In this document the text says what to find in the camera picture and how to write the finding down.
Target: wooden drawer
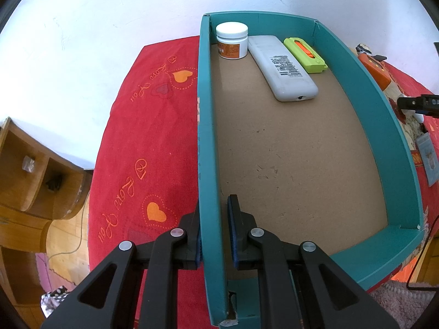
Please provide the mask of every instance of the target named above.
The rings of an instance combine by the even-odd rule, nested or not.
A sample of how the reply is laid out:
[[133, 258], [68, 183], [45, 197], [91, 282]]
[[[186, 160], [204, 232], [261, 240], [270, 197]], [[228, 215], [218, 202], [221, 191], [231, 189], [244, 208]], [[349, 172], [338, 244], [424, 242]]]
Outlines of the wooden drawer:
[[46, 252], [46, 236], [51, 221], [43, 229], [0, 219], [0, 246], [26, 252]]
[[44, 229], [50, 221], [41, 217], [30, 215], [23, 211], [17, 211], [0, 205], [0, 222], [12, 222], [30, 228]]

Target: orange lighter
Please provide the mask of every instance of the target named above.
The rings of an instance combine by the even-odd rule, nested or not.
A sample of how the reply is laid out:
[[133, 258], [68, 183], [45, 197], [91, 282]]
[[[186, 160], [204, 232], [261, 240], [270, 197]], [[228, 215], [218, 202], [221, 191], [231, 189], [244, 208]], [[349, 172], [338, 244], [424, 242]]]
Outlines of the orange lighter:
[[390, 84], [391, 78], [388, 71], [383, 68], [382, 64], [366, 53], [360, 53], [358, 59], [369, 71], [372, 78], [375, 79], [381, 90], [386, 89]]

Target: orange heart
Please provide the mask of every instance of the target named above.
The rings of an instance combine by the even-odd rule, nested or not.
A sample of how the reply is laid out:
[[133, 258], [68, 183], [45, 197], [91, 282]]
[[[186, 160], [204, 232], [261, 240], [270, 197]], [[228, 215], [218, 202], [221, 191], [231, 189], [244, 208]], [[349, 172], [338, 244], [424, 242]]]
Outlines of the orange heart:
[[161, 211], [157, 203], [150, 203], [146, 208], [146, 214], [148, 215], [149, 220], [154, 220], [156, 222], [165, 222], [166, 214]]
[[174, 79], [177, 83], [184, 83], [188, 77], [192, 76], [190, 70], [180, 70], [179, 72], [173, 73]]

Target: lime green plastic case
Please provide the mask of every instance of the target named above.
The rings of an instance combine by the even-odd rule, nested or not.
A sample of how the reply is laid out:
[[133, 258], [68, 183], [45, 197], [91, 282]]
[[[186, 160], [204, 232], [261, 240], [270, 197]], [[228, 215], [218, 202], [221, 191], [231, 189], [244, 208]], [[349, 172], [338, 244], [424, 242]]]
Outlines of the lime green plastic case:
[[[302, 45], [312, 53], [314, 58], [310, 58], [309, 56], [307, 56], [307, 54], [302, 51], [302, 49], [295, 43], [295, 41], [302, 43]], [[328, 66], [325, 64], [323, 58], [320, 57], [318, 53], [303, 39], [297, 37], [286, 38], [284, 40], [284, 45], [299, 61], [299, 63], [302, 65], [307, 73], [321, 73], [325, 69], [328, 69]]]

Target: white wall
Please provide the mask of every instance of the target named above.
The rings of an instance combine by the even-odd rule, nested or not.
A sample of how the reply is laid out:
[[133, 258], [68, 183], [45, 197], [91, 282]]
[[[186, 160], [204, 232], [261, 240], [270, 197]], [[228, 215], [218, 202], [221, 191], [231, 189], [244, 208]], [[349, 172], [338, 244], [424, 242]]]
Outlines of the white wall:
[[197, 35], [205, 12], [319, 19], [439, 92], [439, 32], [418, 0], [22, 0], [0, 34], [0, 119], [92, 168], [120, 84], [144, 45]]

